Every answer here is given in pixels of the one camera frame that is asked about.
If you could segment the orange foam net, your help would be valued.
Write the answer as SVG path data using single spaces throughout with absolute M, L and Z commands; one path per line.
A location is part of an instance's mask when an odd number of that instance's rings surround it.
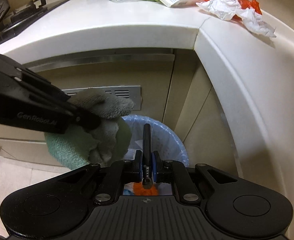
M 135 196 L 158 196 L 159 191 L 155 185 L 145 189 L 142 183 L 133 183 L 133 193 Z

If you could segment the blue wrapper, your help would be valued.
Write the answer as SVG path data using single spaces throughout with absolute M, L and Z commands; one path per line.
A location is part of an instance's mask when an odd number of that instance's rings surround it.
M 126 196 L 134 196 L 134 190 L 133 190 L 133 183 L 128 183 L 124 185 L 123 195 Z

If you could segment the green cloth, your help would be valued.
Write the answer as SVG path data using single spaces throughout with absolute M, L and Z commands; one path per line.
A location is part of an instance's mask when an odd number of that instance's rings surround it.
M 132 136 L 123 117 L 132 112 L 134 102 L 98 88 L 82 90 L 68 101 L 97 115 L 100 124 L 86 120 L 86 129 L 71 126 L 64 134 L 45 133 L 50 155 L 71 170 L 90 163 L 107 167 L 122 159 Z

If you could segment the blue lined trash bin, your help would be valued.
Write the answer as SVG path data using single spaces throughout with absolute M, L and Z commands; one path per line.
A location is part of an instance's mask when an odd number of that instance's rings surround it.
M 127 115 L 123 117 L 132 133 L 129 148 L 124 159 L 133 159 L 136 150 L 143 147 L 143 126 L 151 126 L 151 149 L 158 151 L 162 160 L 171 159 L 180 161 L 189 166 L 187 150 L 180 138 L 165 124 L 148 116 Z

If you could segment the cabinet vent grille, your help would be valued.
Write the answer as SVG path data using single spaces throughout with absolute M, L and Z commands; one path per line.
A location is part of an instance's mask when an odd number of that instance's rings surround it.
M 115 95 L 120 98 L 131 99 L 135 106 L 134 111 L 140 111 L 142 106 L 142 90 L 141 86 L 105 86 L 105 87 L 92 87 L 94 89 L 101 89 L 106 93 Z

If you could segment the black gas stove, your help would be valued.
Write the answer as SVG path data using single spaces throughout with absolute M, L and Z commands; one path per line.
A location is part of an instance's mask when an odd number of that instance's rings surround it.
M 8 0 L 0 0 L 0 44 L 18 36 L 44 15 L 70 0 L 60 0 L 48 4 L 46 0 L 31 0 L 26 7 L 13 11 L 6 18 L 10 10 Z

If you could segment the crumpled white tissue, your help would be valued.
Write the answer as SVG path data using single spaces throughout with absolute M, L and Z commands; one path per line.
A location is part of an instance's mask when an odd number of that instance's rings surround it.
M 241 0 L 201 0 L 196 5 L 201 10 L 223 21 L 240 20 L 248 31 L 266 37 L 276 37 L 275 29 L 263 20 L 256 0 L 242 6 Z

